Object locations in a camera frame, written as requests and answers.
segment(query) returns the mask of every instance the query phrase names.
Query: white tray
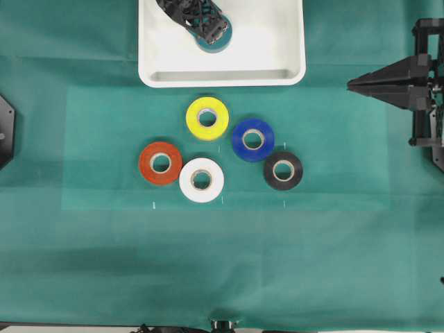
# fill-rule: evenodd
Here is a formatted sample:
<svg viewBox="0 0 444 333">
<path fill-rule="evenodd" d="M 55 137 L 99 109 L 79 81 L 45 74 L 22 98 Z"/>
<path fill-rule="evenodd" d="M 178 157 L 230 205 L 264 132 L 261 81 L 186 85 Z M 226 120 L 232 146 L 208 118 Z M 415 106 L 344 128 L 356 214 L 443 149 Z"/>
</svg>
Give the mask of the white tray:
<svg viewBox="0 0 444 333">
<path fill-rule="evenodd" d="M 139 0 L 139 76 L 150 87 L 294 85 L 305 75 L 302 0 L 215 0 L 233 25 L 227 49 L 201 51 L 156 0 Z"/>
</svg>

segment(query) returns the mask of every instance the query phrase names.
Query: red tape roll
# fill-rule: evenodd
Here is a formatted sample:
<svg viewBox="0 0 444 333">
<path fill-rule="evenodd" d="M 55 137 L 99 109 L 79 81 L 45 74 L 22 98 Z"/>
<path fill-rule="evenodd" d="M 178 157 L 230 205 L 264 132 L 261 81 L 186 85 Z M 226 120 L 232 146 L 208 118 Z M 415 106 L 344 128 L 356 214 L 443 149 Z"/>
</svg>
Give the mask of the red tape roll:
<svg viewBox="0 0 444 333">
<path fill-rule="evenodd" d="M 154 170 L 154 160 L 159 156 L 167 156 L 169 167 L 166 171 Z M 157 186 L 169 185 L 179 178 L 183 162 L 180 151 L 167 142 L 154 142 L 148 145 L 139 157 L 139 170 L 143 177 Z"/>
</svg>

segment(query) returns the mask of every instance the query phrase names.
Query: teal fabric surface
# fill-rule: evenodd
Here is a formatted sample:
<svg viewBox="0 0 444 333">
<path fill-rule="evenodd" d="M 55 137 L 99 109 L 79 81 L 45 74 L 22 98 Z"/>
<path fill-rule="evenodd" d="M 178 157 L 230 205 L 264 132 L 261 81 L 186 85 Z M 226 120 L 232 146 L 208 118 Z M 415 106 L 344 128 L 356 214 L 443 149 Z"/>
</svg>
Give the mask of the teal fabric surface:
<svg viewBox="0 0 444 333">
<path fill-rule="evenodd" d="M 158 90 L 138 79 L 135 0 L 0 0 L 0 94 L 18 112 L 0 171 L 0 321 L 444 330 L 444 175 L 408 146 L 410 112 L 345 90 L 411 55 L 411 27 L 444 3 L 304 5 L 301 84 Z M 185 126 L 208 94 L 232 113 L 214 143 Z M 232 152 L 249 115 L 302 160 L 293 191 Z M 158 138 L 215 159 L 222 196 L 197 205 L 144 182 L 137 157 Z"/>
</svg>

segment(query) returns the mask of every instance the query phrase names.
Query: black mount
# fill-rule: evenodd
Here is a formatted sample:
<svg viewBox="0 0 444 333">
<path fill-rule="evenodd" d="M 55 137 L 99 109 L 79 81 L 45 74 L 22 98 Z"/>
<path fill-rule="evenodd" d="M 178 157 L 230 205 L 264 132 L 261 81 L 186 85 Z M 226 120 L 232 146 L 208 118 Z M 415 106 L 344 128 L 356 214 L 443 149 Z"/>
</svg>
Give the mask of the black mount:
<svg viewBox="0 0 444 333">
<path fill-rule="evenodd" d="M 14 156 L 15 111 L 0 96 L 0 170 Z"/>
<path fill-rule="evenodd" d="M 234 333 L 234 323 L 231 321 L 212 321 L 211 333 Z M 142 325 L 136 332 L 131 333 L 209 333 L 205 330 L 198 330 L 188 327 L 152 327 Z"/>
<path fill-rule="evenodd" d="M 412 32 L 414 56 L 351 80 L 348 89 L 412 111 L 410 145 L 431 148 L 434 164 L 444 171 L 444 19 L 420 19 Z M 435 60 L 429 55 L 431 35 L 439 37 Z"/>
<path fill-rule="evenodd" d="M 213 45 L 228 29 L 222 11 L 212 0 L 157 0 L 170 18 Z"/>
</svg>

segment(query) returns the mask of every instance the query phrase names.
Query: black tape roll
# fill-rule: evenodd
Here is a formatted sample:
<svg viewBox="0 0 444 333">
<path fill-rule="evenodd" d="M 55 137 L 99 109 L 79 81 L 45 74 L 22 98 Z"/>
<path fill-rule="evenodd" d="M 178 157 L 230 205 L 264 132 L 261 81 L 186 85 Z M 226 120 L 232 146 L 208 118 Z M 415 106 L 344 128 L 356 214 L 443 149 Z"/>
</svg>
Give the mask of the black tape roll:
<svg viewBox="0 0 444 333">
<path fill-rule="evenodd" d="M 286 164 L 290 167 L 289 178 L 282 180 L 276 175 L 275 168 L 279 164 Z M 280 152 L 269 156 L 265 161 L 264 177 L 266 182 L 274 189 L 288 191 L 298 186 L 302 180 L 304 169 L 300 160 L 292 153 Z"/>
</svg>

